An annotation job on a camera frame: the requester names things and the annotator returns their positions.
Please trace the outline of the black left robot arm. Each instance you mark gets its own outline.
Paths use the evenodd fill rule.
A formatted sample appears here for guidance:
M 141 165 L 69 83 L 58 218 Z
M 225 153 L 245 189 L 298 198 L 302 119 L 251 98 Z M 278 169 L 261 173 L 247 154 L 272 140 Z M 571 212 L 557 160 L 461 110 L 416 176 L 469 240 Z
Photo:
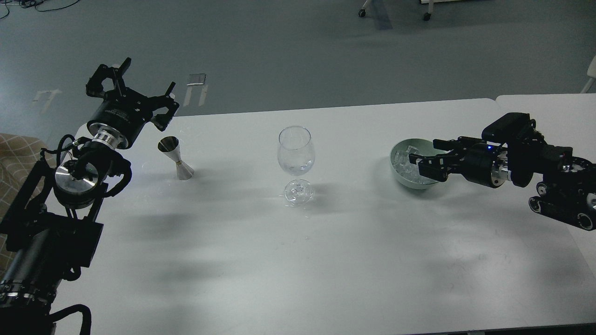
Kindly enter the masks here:
M 89 335 L 91 310 L 83 304 L 52 312 L 62 281 L 76 281 L 91 265 L 102 235 L 97 221 L 104 199 L 132 180 L 121 150 L 133 146 L 147 123 L 164 131 L 179 103 L 172 82 L 165 93 L 147 97 L 128 87 L 120 66 L 100 64 L 86 85 L 102 103 L 87 123 L 90 137 L 65 135 L 55 150 L 42 148 L 1 221 L 7 249 L 16 257 L 1 281 L 1 333 L 53 335 L 57 323 L 81 314 L 81 335 Z

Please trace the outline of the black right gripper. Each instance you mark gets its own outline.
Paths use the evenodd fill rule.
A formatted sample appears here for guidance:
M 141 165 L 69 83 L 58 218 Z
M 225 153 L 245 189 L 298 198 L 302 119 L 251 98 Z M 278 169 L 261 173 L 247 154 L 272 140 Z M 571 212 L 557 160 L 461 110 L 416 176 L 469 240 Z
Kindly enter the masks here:
M 461 158 L 457 154 L 409 154 L 409 163 L 416 165 L 423 177 L 445 182 L 449 174 L 458 173 L 459 166 L 459 173 L 475 184 L 498 188 L 509 181 L 507 150 L 502 147 L 469 136 L 455 140 L 434 139 L 433 147 L 447 152 L 466 152 L 466 155 Z

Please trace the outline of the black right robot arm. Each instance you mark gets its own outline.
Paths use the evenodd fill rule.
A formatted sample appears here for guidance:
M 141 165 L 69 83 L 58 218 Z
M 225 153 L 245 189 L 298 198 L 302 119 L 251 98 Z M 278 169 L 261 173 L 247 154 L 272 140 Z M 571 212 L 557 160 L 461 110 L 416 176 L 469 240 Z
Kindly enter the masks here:
M 524 188 L 540 174 L 538 194 L 528 200 L 532 212 L 586 231 L 595 229 L 595 164 L 573 155 L 572 147 L 547 143 L 528 113 L 501 116 L 480 138 L 435 139 L 433 147 L 441 154 L 408 157 L 421 176 L 445 182 L 450 174 L 460 174 L 489 188 L 507 181 Z

